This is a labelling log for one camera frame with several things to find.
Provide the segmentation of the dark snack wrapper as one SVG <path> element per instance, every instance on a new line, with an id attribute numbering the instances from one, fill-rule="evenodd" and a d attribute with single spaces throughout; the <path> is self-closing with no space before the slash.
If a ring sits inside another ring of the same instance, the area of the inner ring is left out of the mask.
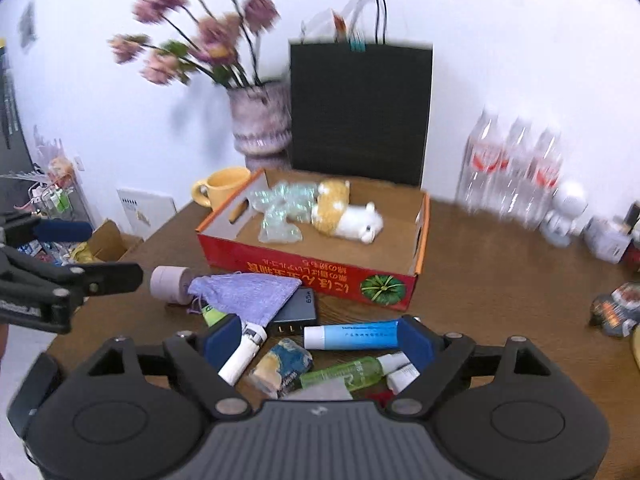
<path id="1" fill-rule="evenodd" d="M 589 325 L 611 337 L 626 338 L 639 324 L 639 283 L 628 282 L 610 294 L 597 296 L 590 307 Z"/>

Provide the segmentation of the right water bottle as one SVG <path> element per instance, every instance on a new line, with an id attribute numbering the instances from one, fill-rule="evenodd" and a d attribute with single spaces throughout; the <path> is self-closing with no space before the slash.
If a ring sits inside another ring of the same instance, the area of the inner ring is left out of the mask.
<path id="1" fill-rule="evenodd" d="M 529 167 L 523 223 L 536 229 L 546 214 L 553 191 L 558 183 L 563 163 L 561 133 L 544 130 L 534 149 Z"/>

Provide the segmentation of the blue white cream tube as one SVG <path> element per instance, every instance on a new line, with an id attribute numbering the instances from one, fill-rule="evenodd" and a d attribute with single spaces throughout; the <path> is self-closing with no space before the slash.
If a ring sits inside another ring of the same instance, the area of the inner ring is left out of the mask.
<path id="1" fill-rule="evenodd" d="M 398 348 L 397 320 L 307 326 L 304 348 L 307 350 L 350 351 Z"/>

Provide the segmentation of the white robot figurine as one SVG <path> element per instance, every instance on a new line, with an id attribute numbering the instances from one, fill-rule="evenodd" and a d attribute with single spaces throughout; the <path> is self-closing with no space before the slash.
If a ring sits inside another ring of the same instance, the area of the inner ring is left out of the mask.
<path id="1" fill-rule="evenodd" d="M 566 178 L 552 195 L 551 207 L 544 216 L 539 231 L 555 247 L 567 248 L 572 242 L 576 220 L 588 207 L 588 192 L 582 182 Z"/>

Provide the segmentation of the green spray bottle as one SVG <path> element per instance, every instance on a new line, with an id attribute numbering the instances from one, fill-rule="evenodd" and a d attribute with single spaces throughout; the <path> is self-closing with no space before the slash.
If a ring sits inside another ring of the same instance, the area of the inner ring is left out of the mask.
<path id="1" fill-rule="evenodd" d="M 299 377 L 303 389 L 320 385 L 332 379 L 341 379 L 348 391 L 357 391 L 376 385 L 390 373 L 408 365 L 405 353 L 387 353 L 382 356 L 364 356 L 355 361 L 337 364 Z"/>

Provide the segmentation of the left water bottle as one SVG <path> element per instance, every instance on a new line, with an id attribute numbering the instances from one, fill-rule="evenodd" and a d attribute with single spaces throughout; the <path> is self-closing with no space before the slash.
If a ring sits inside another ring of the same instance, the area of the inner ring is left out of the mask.
<path id="1" fill-rule="evenodd" d="M 491 178 L 500 166 L 502 148 L 499 115 L 485 107 L 466 141 L 457 186 L 456 203 L 469 214 L 483 208 Z"/>

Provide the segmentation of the purple drawstring pouch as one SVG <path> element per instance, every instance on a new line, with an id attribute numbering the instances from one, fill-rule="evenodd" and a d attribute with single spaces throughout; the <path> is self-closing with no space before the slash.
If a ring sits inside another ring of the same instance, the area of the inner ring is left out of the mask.
<path id="1" fill-rule="evenodd" d="M 266 327 L 302 284 L 299 278 L 263 273 L 216 274 L 194 278 L 188 292 L 216 311 Z"/>

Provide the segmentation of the lilac cylindrical jar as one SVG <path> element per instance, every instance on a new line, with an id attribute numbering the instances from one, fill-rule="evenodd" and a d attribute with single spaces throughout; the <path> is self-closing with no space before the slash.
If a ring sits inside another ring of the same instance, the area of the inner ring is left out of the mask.
<path id="1" fill-rule="evenodd" d="M 184 266 L 157 266 L 150 278 L 150 293 L 166 304 L 190 304 L 193 296 L 189 286 L 194 280 L 193 272 Z"/>

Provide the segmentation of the brown cardboard box on floor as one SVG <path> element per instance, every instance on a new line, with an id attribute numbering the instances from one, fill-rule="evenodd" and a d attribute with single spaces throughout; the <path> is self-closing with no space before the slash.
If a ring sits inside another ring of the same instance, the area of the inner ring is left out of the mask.
<path id="1" fill-rule="evenodd" d="M 143 242 L 141 237 L 123 233 L 112 220 L 104 221 L 88 242 L 80 243 L 70 253 L 78 263 L 116 262 Z"/>

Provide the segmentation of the blue yellow snack packet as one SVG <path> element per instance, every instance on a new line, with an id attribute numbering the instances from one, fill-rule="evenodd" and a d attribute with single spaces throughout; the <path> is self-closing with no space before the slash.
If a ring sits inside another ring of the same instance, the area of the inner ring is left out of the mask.
<path id="1" fill-rule="evenodd" d="M 279 399 L 295 389 L 298 378 L 311 367 L 311 353 L 291 338 L 283 338 L 260 359 L 246 379 L 268 398 Z"/>

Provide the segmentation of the dried pink flower bouquet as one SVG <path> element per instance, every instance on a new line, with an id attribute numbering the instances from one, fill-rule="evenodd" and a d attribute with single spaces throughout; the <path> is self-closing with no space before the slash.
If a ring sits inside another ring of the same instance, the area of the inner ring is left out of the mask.
<path id="1" fill-rule="evenodd" d="M 200 73 L 226 89 L 261 87 L 262 35 L 280 20 L 272 0 L 230 0 L 233 10 L 216 15 L 205 0 L 136 0 L 134 19 L 170 26 L 178 35 L 161 44 L 148 35 L 120 34 L 107 41 L 114 61 L 134 62 L 145 54 L 141 75 L 158 86 L 188 84 Z"/>

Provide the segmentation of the black paper shopping bag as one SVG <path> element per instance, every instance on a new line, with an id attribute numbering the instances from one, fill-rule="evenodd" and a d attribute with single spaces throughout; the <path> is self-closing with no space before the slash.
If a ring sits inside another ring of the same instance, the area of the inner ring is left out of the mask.
<path id="1" fill-rule="evenodd" d="M 374 7 L 364 12 L 367 32 Z M 292 165 L 418 186 L 433 80 L 429 44 L 290 44 Z"/>

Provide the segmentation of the water bottle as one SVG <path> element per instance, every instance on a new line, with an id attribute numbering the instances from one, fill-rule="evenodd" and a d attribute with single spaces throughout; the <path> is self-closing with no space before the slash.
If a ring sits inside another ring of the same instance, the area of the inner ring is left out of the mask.
<path id="1" fill-rule="evenodd" d="M 534 149 L 529 167 L 523 223 L 536 229 L 546 214 L 553 191 L 558 183 L 563 163 L 561 133 L 544 130 Z"/>
<path id="2" fill-rule="evenodd" d="M 529 120 L 516 118 L 506 137 L 494 188 L 495 212 L 500 219 L 510 217 L 518 198 L 518 186 L 526 178 L 532 161 L 530 128 Z"/>
<path id="3" fill-rule="evenodd" d="M 499 115 L 485 107 L 466 141 L 457 186 L 456 203 L 469 214 L 483 208 L 491 178 L 500 166 L 502 148 Z"/>

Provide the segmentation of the black multiport usb charger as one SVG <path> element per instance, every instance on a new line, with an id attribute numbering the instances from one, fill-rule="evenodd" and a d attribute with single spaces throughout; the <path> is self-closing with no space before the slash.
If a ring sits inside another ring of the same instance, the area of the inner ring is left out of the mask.
<path id="1" fill-rule="evenodd" d="M 315 326 L 317 322 L 314 291 L 299 287 L 267 325 L 266 333 L 270 337 L 303 335 L 305 327 Z"/>

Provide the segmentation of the white plush toy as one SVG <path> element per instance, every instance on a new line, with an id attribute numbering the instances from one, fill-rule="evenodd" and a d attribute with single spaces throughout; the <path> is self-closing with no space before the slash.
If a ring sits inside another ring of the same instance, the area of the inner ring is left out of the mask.
<path id="1" fill-rule="evenodd" d="M 384 229 L 383 217 L 375 204 L 370 202 L 366 206 L 347 206 L 337 223 L 334 235 L 346 240 L 372 244 L 382 229 Z"/>

